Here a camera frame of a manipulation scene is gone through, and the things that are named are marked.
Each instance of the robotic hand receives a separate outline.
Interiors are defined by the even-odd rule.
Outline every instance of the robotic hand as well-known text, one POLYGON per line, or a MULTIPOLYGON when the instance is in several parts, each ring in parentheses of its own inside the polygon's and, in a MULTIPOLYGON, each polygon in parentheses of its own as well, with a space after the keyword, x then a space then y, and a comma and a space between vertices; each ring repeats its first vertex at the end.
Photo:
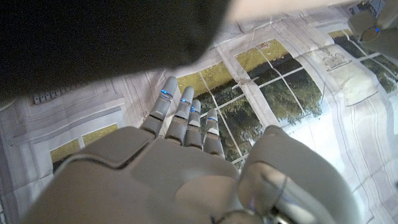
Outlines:
POLYGON ((276 126, 241 174, 224 159, 215 110, 202 145, 192 87, 157 138, 176 87, 170 77, 139 129, 121 128, 71 156, 23 223, 361 222, 342 176, 276 126))

